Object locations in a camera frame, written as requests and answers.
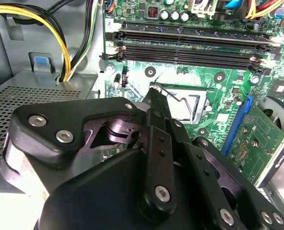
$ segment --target blue pcie slot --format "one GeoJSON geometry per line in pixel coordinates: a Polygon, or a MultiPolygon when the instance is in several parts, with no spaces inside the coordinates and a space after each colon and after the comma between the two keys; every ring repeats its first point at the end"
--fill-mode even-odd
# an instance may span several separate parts
{"type": "Polygon", "coordinates": [[[224,154],[225,157],[228,156],[228,152],[231,148],[231,145],[232,145],[234,138],[237,135],[239,127],[242,124],[244,115],[246,113],[248,113],[248,111],[249,111],[249,109],[252,105],[253,98],[250,95],[247,95],[247,96],[248,96],[248,100],[243,105],[240,106],[240,108],[239,108],[239,110],[238,110],[238,112],[237,112],[237,114],[236,114],[236,116],[233,120],[230,131],[229,131],[229,133],[226,137],[225,143],[222,147],[222,153],[224,154]]]}

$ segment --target green circuit board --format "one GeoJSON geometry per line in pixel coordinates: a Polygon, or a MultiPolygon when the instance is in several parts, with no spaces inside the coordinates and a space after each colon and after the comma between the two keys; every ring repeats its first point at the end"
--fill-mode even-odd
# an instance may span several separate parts
{"type": "Polygon", "coordinates": [[[254,105],[243,119],[228,159],[256,185],[283,141],[282,131],[254,105]]]}
{"type": "MultiPolygon", "coordinates": [[[[169,19],[153,20],[147,18],[147,13],[150,7],[155,6],[161,10],[178,12],[187,11],[187,0],[175,0],[172,4],[166,4],[164,0],[117,0],[113,1],[114,10],[107,13],[103,10],[104,30],[111,31],[109,23],[122,23],[135,22],[135,23],[155,23],[160,26],[175,25],[182,28],[195,27],[206,29],[226,29],[239,32],[249,32],[252,34],[267,34],[275,41],[279,41],[273,49],[275,52],[266,52],[261,54],[264,60],[264,67],[271,69],[267,74],[256,74],[245,70],[236,69],[222,69],[222,68],[207,68],[203,66],[193,65],[173,65],[145,61],[132,61],[124,60],[123,62],[105,61],[102,70],[106,73],[104,80],[105,97],[123,96],[133,102],[142,101],[147,94],[149,87],[154,85],[154,82],[164,85],[164,87],[172,88],[177,86],[183,91],[206,89],[207,99],[211,110],[206,111],[198,120],[197,124],[190,124],[184,122],[190,137],[204,136],[209,139],[219,150],[222,149],[226,136],[230,131],[230,127],[234,121],[234,117],[239,109],[239,105],[234,100],[237,96],[241,101],[246,101],[247,95],[253,97],[253,105],[248,114],[246,114],[242,126],[249,127],[249,133],[243,134],[240,131],[237,133],[231,148],[232,156],[229,159],[237,168],[241,166],[242,173],[251,181],[256,184],[258,178],[261,176],[263,170],[266,168],[271,158],[278,149],[280,143],[284,139],[284,135],[279,128],[267,118],[261,110],[258,109],[258,101],[262,100],[265,96],[273,96],[284,102],[284,90],[278,92],[277,89],[280,85],[284,86],[284,14],[282,18],[277,19],[270,16],[264,16],[259,21],[249,20],[233,20],[231,22],[222,22],[216,15],[205,18],[197,17],[195,14],[190,14],[187,22],[180,22],[179,20],[173,22],[169,19]],[[251,26],[258,24],[257,29],[252,29],[251,26]],[[123,68],[128,69],[127,77],[128,84],[126,87],[115,87],[114,78],[117,73],[121,74],[123,68]],[[156,70],[154,76],[147,76],[146,69],[152,67],[156,70]],[[217,82],[216,76],[221,74],[224,80],[217,82]],[[253,133],[252,127],[254,121],[263,119],[264,122],[256,124],[256,131],[253,133]],[[258,148],[252,147],[251,143],[247,145],[247,136],[255,135],[259,131],[261,133],[260,139],[264,138],[262,129],[269,127],[271,132],[267,138],[276,139],[277,143],[267,143],[258,148]],[[241,155],[242,146],[248,148],[247,153],[243,157],[241,155]]],[[[104,51],[107,52],[108,47],[118,46],[118,41],[107,41],[104,35],[104,51]]],[[[124,44],[134,44],[138,46],[152,45],[154,47],[177,47],[186,49],[202,49],[213,50],[220,52],[227,52],[228,49],[221,47],[211,46],[190,46],[182,44],[171,44],[161,42],[146,42],[146,41],[124,41],[124,44]]],[[[252,53],[250,50],[235,48],[229,49],[229,52],[252,53]]],[[[116,154],[116,149],[107,151],[108,154],[116,154]]]]}

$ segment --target white wire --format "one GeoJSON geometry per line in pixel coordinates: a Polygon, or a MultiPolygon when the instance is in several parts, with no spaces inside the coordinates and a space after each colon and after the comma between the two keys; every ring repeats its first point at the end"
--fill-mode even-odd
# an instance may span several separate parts
{"type": "MultiPolygon", "coordinates": [[[[91,31],[92,31],[92,24],[93,24],[93,21],[96,20],[95,18],[95,13],[96,13],[96,10],[97,10],[97,4],[98,4],[98,1],[99,0],[95,0],[94,4],[92,5],[92,13],[91,13],[91,31]]],[[[90,41],[91,39],[91,36],[92,36],[92,33],[90,33],[90,37],[88,39],[88,42],[90,41]]],[[[72,76],[74,75],[74,72],[76,71],[76,68],[79,66],[79,64],[83,61],[83,59],[86,57],[87,53],[89,52],[91,46],[88,47],[88,49],[86,50],[86,52],[84,52],[84,54],[80,57],[80,59],[78,60],[78,62],[76,63],[76,65],[71,69],[71,72],[70,72],[70,75],[67,79],[67,81],[69,81],[72,76]]]]}
{"type": "Polygon", "coordinates": [[[209,0],[203,0],[203,1],[197,6],[197,8],[198,8],[198,9],[201,9],[201,8],[206,7],[207,4],[208,4],[208,2],[209,2],[209,0]]]}

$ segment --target perforated metal panel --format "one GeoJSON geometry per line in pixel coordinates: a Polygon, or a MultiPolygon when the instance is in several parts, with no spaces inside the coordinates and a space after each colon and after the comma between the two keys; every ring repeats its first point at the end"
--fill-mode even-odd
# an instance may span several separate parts
{"type": "Polygon", "coordinates": [[[8,86],[0,91],[0,157],[13,110],[23,104],[50,103],[79,99],[81,91],[36,89],[8,86]]]}

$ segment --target yellow wire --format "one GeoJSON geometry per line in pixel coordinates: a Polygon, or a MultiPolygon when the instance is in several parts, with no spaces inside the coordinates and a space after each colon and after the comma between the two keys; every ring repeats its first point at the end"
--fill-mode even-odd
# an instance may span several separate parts
{"type": "Polygon", "coordinates": [[[269,12],[272,12],[273,10],[275,10],[276,8],[278,8],[282,3],[284,3],[284,0],[279,0],[279,1],[275,2],[274,4],[272,4],[271,6],[269,6],[268,8],[266,8],[265,10],[256,13],[254,16],[255,16],[255,17],[262,17],[262,16],[265,16],[265,15],[267,15],[269,12]]]}
{"type": "Polygon", "coordinates": [[[64,42],[62,41],[62,38],[57,33],[57,31],[48,22],[46,22],[43,18],[39,17],[38,15],[36,15],[36,14],[30,12],[30,11],[27,11],[25,9],[21,9],[19,7],[0,5],[0,13],[18,14],[18,15],[26,16],[26,17],[29,17],[29,18],[33,18],[33,19],[43,23],[45,26],[47,26],[47,28],[54,34],[54,36],[56,37],[57,41],[59,42],[59,44],[61,46],[61,49],[62,49],[62,52],[63,52],[63,55],[64,55],[64,59],[65,59],[65,65],[66,65],[65,76],[64,76],[63,81],[66,81],[67,78],[69,77],[70,71],[71,71],[70,58],[69,58],[68,50],[67,50],[64,42]]]}
{"type": "Polygon", "coordinates": [[[254,19],[255,18],[255,15],[256,15],[256,8],[257,8],[257,4],[256,4],[256,0],[252,0],[253,2],[253,8],[252,8],[252,15],[251,15],[251,18],[254,19]]]}
{"type": "Polygon", "coordinates": [[[253,11],[253,0],[251,0],[249,12],[245,18],[251,17],[252,11],[253,11]]]}

